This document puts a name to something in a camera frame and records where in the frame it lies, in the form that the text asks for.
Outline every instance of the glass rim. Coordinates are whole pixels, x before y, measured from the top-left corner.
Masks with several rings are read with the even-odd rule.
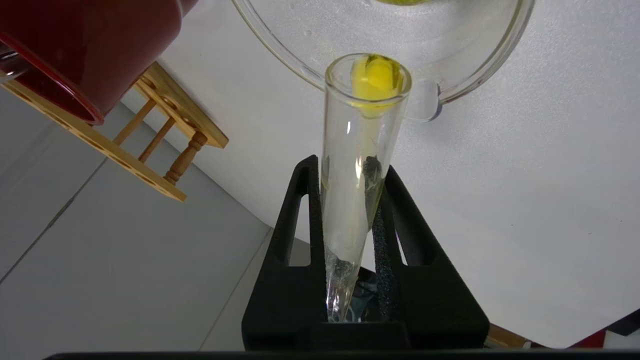
[[[405,74],[405,82],[403,83],[403,88],[400,94],[392,97],[387,97],[386,99],[367,100],[367,99],[354,96],[353,94],[350,94],[340,88],[338,83],[335,81],[335,77],[333,75],[333,68],[336,65],[338,65],[340,62],[343,62],[344,60],[356,59],[359,57],[370,56],[370,55],[382,56],[386,59],[394,61],[396,64],[400,66],[400,68]],[[399,63],[393,58],[389,58],[388,56],[384,56],[382,54],[374,54],[374,53],[347,54],[333,60],[331,64],[329,64],[329,66],[326,68],[326,72],[324,73],[324,83],[327,91],[331,90],[332,92],[337,92],[338,94],[340,94],[343,97],[346,97],[350,101],[355,101],[363,104],[379,104],[379,105],[394,104],[396,102],[402,101],[403,99],[409,96],[409,92],[411,91],[411,87],[413,85],[412,79],[411,79],[411,73],[409,72],[409,70],[407,70],[406,67],[404,67],[404,65],[402,65],[401,63]]]
[[[440,104],[447,104],[448,102],[459,99],[485,83],[498,71],[511,52],[513,52],[513,49],[519,43],[527,27],[536,0],[515,1],[517,1],[517,4],[511,22],[491,55],[489,55],[473,73],[465,79],[462,79],[458,84],[441,89],[440,95],[438,96],[438,102]],[[253,8],[251,0],[232,0],[232,2],[253,34],[271,54],[302,80],[320,90],[324,90],[322,75],[314,69],[311,69],[303,60],[298,58],[275,37],[267,24],[264,23],[260,15]]]

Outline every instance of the wooden rack leg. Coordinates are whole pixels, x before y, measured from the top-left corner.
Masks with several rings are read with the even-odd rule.
[[[113,143],[116,145],[120,145],[124,140],[126,140],[133,131],[142,124],[142,120],[145,119],[145,116],[154,108],[156,102],[152,99],[149,99],[147,103],[138,111],[136,116],[121,130],[120,133],[113,139]]]
[[[180,154],[178,158],[173,162],[173,165],[171,165],[171,169],[166,172],[164,178],[172,185],[175,185],[175,183],[180,180],[180,176],[184,174],[184,172],[193,161],[196,153],[206,143],[207,137],[203,133],[196,131],[196,133],[193,134],[191,141],[189,141],[189,146],[187,146],[182,154]]]
[[[156,137],[154,137],[154,139],[151,140],[149,145],[147,145],[147,148],[142,152],[142,154],[140,154],[140,157],[138,158],[138,160],[144,163],[148,159],[149,155],[151,155],[151,153],[156,149],[156,146],[158,146],[158,144],[162,141],[162,139],[166,136],[166,134],[169,132],[169,130],[172,128],[174,124],[175,124],[175,120],[172,117],[170,117],[169,120],[167,120],[164,123],[160,131],[158,131],[158,134],[156,134]]]

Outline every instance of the red container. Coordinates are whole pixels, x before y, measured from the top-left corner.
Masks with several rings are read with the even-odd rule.
[[[0,0],[0,42],[32,66],[17,81],[101,125],[196,2]]]

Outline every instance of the tile grout line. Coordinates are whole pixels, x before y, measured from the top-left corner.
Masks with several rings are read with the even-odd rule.
[[[262,248],[262,246],[264,245],[264,242],[267,241],[267,236],[269,236],[269,233],[271,232],[271,230],[273,230],[273,228],[269,227],[269,230],[267,230],[267,233],[262,238],[262,242],[258,246],[258,249],[256,249],[256,251],[253,253],[253,256],[251,257],[251,260],[249,260],[249,263],[247,263],[246,267],[244,268],[244,271],[242,271],[242,275],[240,276],[240,279],[238,279],[238,282],[234,286],[234,289],[231,290],[231,293],[229,294],[229,297],[227,298],[227,301],[225,301],[225,305],[222,307],[222,309],[220,309],[220,312],[216,316],[216,319],[213,320],[213,325],[211,325],[211,328],[209,328],[209,331],[207,331],[207,335],[205,335],[204,340],[202,340],[202,344],[200,344],[200,347],[198,347],[198,351],[202,351],[202,347],[205,345],[205,343],[207,343],[207,340],[209,339],[209,335],[211,335],[211,332],[213,331],[213,328],[216,327],[216,324],[218,323],[218,320],[220,319],[220,316],[222,315],[222,312],[224,312],[224,310],[227,308],[227,305],[229,305],[229,300],[231,300],[231,296],[236,292],[236,289],[237,289],[238,285],[240,285],[240,282],[242,281],[242,278],[246,274],[246,271],[249,269],[249,266],[251,265],[251,263],[253,263],[253,260],[255,259],[255,257],[260,252],[260,248]]]
[[[98,170],[100,170],[100,168],[104,165],[104,163],[107,161],[107,157],[105,157],[102,162],[100,163],[100,165],[98,165],[97,168],[95,168],[95,170],[91,173],[91,175],[89,175],[89,177],[83,182],[83,184],[78,188],[78,190],[73,194],[73,196],[71,196],[71,198],[69,198],[69,200],[62,206],[62,208],[60,208],[60,210],[58,210],[57,214],[55,214],[55,216],[53,216],[53,219],[51,219],[51,221],[47,224],[47,226],[45,226],[44,230],[38,235],[38,237],[36,237],[35,240],[33,240],[33,242],[31,243],[31,245],[29,245],[29,247],[22,253],[22,255],[20,255],[20,257],[18,258],[18,260],[15,261],[15,263],[13,263],[13,265],[11,266],[11,268],[9,268],[9,270],[5,273],[4,276],[2,276],[2,279],[0,279],[0,285],[2,285],[2,283],[6,280],[7,277],[9,277],[9,275],[15,270],[15,268],[18,267],[18,265],[20,264],[20,262],[27,256],[27,254],[29,253],[29,251],[31,251],[31,249],[33,249],[33,247],[38,243],[38,241],[40,241],[40,239],[44,236],[44,234],[53,227],[53,225],[56,223],[56,221],[58,221],[58,219],[62,216],[62,214],[67,210],[67,208],[73,203],[73,201],[76,199],[76,197],[78,196],[78,194],[84,189],[84,187],[89,183],[89,181],[91,181],[91,179],[93,179],[93,176],[98,172]]]

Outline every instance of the glass petri dish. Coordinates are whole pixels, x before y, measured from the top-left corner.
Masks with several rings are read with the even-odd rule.
[[[517,45],[534,0],[234,0],[260,41],[311,85],[351,53],[379,53],[414,79],[408,117],[428,120],[477,88]],[[399,6],[397,3],[409,3]]]

